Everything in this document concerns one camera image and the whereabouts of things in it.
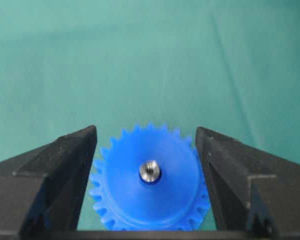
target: black clamp jaw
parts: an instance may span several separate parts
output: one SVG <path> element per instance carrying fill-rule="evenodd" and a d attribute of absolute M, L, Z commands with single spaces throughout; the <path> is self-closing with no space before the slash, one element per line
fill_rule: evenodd
<path fill-rule="evenodd" d="M 300 239 L 300 165 L 199 127 L 218 231 L 77 231 L 97 130 L 0 162 L 0 240 Z"/>

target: green cloth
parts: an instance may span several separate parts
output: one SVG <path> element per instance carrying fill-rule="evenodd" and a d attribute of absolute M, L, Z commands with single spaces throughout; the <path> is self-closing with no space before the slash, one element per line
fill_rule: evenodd
<path fill-rule="evenodd" d="M 149 122 L 300 164 L 300 0 L 0 0 L 0 161 Z M 92 205 L 79 229 L 104 229 Z"/>

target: plastic gear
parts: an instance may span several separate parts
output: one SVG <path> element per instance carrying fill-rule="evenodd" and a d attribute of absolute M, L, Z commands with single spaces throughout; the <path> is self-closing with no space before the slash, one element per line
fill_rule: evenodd
<path fill-rule="evenodd" d="M 192 138 L 181 139 L 180 130 L 167 126 L 132 132 L 122 130 L 121 139 L 111 138 L 111 149 L 101 148 L 104 160 L 95 159 L 90 175 L 94 188 L 93 209 L 113 231 L 191 231 L 200 226 L 210 208 L 201 163 Z M 139 167 L 156 160 L 160 179 L 145 183 Z"/>

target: gear tooth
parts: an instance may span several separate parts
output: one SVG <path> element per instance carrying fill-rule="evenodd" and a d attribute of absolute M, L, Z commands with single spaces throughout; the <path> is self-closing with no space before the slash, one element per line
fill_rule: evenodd
<path fill-rule="evenodd" d="M 154 129 L 154 125 L 152 122 L 149 122 L 149 124 L 146 126 L 147 129 Z"/>
<path fill-rule="evenodd" d="M 193 218 L 190 218 L 188 220 L 188 222 L 189 222 L 191 230 L 197 230 L 200 226 L 200 223 L 201 223 L 201 222 L 198 222 L 198 221 L 194 220 Z"/>
<path fill-rule="evenodd" d="M 99 188 L 100 187 L 100 183 L 98 181 L 94 181 L 92 182 L 93 185 L 96 187 L 96 188 Z"/>
<path fill-rule="evenodd" d="M 110 213 L 109 211 L 107 211 L 104 216 L 101 217 L 101 223 L 104 224 L 104 226 L 108 229 L 108 230 L 113 230 L 114 226 L 116 224 L 116 221 L 114 220 L 114 216 L 112 213 Z"/>
<path fill-rule="evenodd" d="M 205 201 L 203 201 L 201 204 L 200 204 L 201 207 L 203 207 L 204 209 L 209 209 L 211 207 L 211 204 L 210 204 L 210 201 L 209 199 L 206 199 Z"/>
<path fill-rule="evenodd" d="M 180 128 L 176 128 L 174 131 L 173 131 L 173 135 L 176 136 L 176 137 L 180 137 Z"/>
<path fill-rule="evenodd" d="M 112 136 L 112 137 L 110 137 L 110 142 L 111 142 L 112 147 L 113 147 L 113 146 L 115 146 L 117 144 L 118 141 L 117 141 L 117 139 L 114 136 Z"/>
<path fill-rule="evenodd" d="M 197 150 L 196 147 L 193 148 L 193 154 L 195 155 L 195 157 L 196 157 L 197 159 L 199 159 L 199 154 L 198 154 L 198 150 Z"/>
<path fill-rule="evenodd" d="M 207 188 L 206 185 L 201 185 L 201 195 L 202 195 L 202 196 L 203 196 L 203 195 L 206 195 L 207 198 L 209 198 L 209 196 L 208 196 L 208 188 Z"/>
<path fill-rule="evenodd" d="M 192 231 L 189 221 L 185 218 L 177 224 L 177 231 Z"/>
<path fill-rule="evenodd" d="M 101 147 L 100 152 L 104 159 L 106 159 L 109 155 L 109 149 L 107 149 L 105 147 Z"/>
<path fill-rule="evenodd" d="M 202 188 L 203 188 L 203 191 L 201 193 L 201 199 L 204 200 L 204 201 L 208 201 L 209 200 L 209 196 L 208 196 L 208 193 L 206 191 L 206 188 L 204 188 L 205 186 L 202 185 Z"/>
<path fill-rule="evenodd" d="M 191 143 L 192 143 L 192 137 L 191 137 L 191 135 L 186 136 L 184 138 L 184 142 L 185 142 L 186 145 L 191 146 Z"/>
<path fill-rule="evenodd" d="M 134 131 L 134 132 L 140 131 L 140 126 L 139 126 L 139 124 L 134 125 L 133 131 Z"/>
<path fill-rule="evenodd" d="M 101 175 L 99 173 L 91 173 L 90 176 L 89 176 L 89 179 L 93 183 L 95 183 L 95 182 L 100 183 Z"/>
<path fill-rule="evenodd" d="M 93 204 L 93 209 L 94 210 L 98 210 L 100 208 L 103 208 L 104 207 L 104 202 L 103 202 L 103 199 L 102 199 L 102 196 L 101 195 L 95 195 L 95 196 L 92 196 L 95 203 Z"/>
<path fill-rule="evenodd" d="M 99 214 L 99 216 L 102 218 L 106 213 L 107 213 L 107 209 L 104 207 L 101 207 L 99 209 L 95 210 L 97 214 Z"/>
<path fill-rule="evenodd" d="M 102 194 L 100 187 L 94 187 L 89 190 L 90 196 L 100 196 Z"/>
<path fill-rule="evenodd" d="M 126 231 L 127 230 L 127 225 L 124 224 L 122 221 L 119 219 L 115 220 L 115 224 L 113 226 L 114 231 Z"/>
<path fill-rule="evenodd" d="M 100 159 L 95 159 L 93 160 L 93 166 L 96 169 L 103 169 L 105 167 L 105 161 L 104 160 L 100 160 Z"/>
<path fill-rule="evenodd" d="M 122 137 L 125 137 L 127 134 L 128 134 L 127 130 L 125 128 L 122 128 L 122 130 L 121 130 Z"/>
<path fill-rule="evenodd" d="M 161 130 L 163 130 L 163 131 L 167 131 L 168 130 L 168 126 L 167 126 L 167 124 L 162 124 L 162 126 L 161 126 Z"/>
<path fill-rule="evenodd" d="M 205 217 L 209 208 L 205 208 L 204 206 L 199 206 L 196 208 L 196 210 L 202 217 Z"/>
<path fill-rule="evenodd" d="M 198 211 L 198 208 L 197 208 L 197 211 L 196 210 L 193 211 L 193 213 L 191 214 L 191 217 L 193 218 L 193 220 L 195 222 L 201 223 L 203 216 L 201 215 L 201 213 Z"/>

